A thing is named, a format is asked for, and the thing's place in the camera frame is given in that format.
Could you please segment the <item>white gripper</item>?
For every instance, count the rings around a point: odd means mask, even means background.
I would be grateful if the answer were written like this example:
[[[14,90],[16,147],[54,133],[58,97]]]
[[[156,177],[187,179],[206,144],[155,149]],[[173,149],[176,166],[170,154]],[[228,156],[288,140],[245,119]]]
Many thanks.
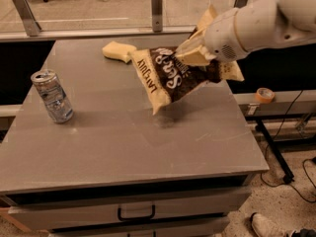
[[[194,37],[206,29],[204,40],[202,37],[187,39],[177,47],[175,56],[189,66],[208,65],[210,53],[222,62],[246,57],[248,52],[242,47],[235,30],[237,12],[238,9],[233,8],[217,16],[214,7],[210,5],[191,33],[191,37]]]

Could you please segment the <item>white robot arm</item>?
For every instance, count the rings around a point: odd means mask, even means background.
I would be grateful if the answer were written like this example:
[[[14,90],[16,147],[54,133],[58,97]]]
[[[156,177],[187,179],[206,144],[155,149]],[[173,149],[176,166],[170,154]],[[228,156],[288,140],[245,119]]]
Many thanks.
[[[316,0],[258,0],[216,16],[178,46],[176,57],[203,66],[213,59],[231,62],[260,49],[315,40]]]

